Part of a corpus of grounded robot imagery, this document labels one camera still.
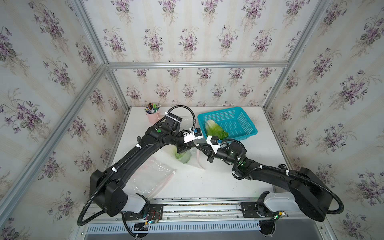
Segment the chinese cabbage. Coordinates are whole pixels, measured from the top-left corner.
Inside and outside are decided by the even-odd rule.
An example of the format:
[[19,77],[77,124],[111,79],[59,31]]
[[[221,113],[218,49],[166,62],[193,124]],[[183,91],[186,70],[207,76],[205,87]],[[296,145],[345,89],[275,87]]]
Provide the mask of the chinese cabbage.
[[186,164],[190,161],[191,159],[191,156],[192,156],[192,153],[191,151],[186,151],[182,154],[178,154],[177,152],[175,152],[175,158],[176,160],[178,160],[179,162],[183,163],[183,164]]
[[218,125],[213,120],[206,121],[205,130],[207,136],[216,136],[220,140],[224,140],[229,136],[229,133],[227,133],[220,125]]

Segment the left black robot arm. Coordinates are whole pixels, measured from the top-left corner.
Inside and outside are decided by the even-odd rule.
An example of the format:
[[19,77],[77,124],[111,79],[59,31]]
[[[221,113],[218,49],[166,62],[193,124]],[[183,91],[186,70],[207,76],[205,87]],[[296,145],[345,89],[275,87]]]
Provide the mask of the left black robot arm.
[[128,211],[131,199],[124,192],[124,187],[139,167],[154,153],[167,145],[174,145],[182,151],[192,147],[192,141],[201,139],[203,134],[193,119],[191,128],[181,130],[183,119],[174,115],[171,108],[165,116],[150,126],[142,137],[137,137],[137,144],[117,163],[104,172],[96,170],[90,178],[90,197],[85,203],[77,220],[83,226],[102,214],[114,217]]

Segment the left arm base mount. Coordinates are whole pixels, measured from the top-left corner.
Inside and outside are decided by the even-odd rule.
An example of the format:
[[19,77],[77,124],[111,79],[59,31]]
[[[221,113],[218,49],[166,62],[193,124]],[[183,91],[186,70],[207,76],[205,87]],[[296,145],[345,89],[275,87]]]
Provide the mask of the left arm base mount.
[[163,204],[147,204],[139,213],[122,213],[126,221],[158,222],[163,218]]

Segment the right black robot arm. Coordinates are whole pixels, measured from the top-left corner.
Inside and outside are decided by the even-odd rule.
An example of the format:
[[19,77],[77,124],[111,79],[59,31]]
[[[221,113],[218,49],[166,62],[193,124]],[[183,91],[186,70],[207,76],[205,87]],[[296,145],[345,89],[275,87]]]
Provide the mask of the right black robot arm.
[[192,142],[191,146],[203,152],[209,162],[219,159],[228,163],[239,181],[260,181],[290,192],[298,209],[312,220],[322,222],[327,215],[338,215],[345,209],[341,198],[307,168],[296,171],[261,164],[247,158],[245,146],[233,139]]

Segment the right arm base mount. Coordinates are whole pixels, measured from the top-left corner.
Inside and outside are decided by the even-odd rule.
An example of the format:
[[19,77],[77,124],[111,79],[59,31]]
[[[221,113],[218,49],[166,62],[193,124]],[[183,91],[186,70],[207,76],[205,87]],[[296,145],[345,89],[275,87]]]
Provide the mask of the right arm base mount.
[[281,211],[273,212],[266,205],[266,197],[270,194],[269,191],[263,192],[255,202],[240,203],[239,210],[244,218],[271,218],[277,220],[282,216]]

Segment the teal plastic basket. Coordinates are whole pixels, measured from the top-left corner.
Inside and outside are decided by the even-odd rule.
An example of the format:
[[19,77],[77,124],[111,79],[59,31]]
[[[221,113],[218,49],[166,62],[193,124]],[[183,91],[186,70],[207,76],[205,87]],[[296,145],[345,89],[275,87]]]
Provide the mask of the teal plastic basket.
[[258,130],[251,118],[245,110],[240,107],[199,114],[198,122],[205,138],[208,136],[208,132],[205,127],[208,120],[214,121],[226,133],[228,133],[229,139],[235,139],[238,141],[246,140],[247,138],[258,133]]

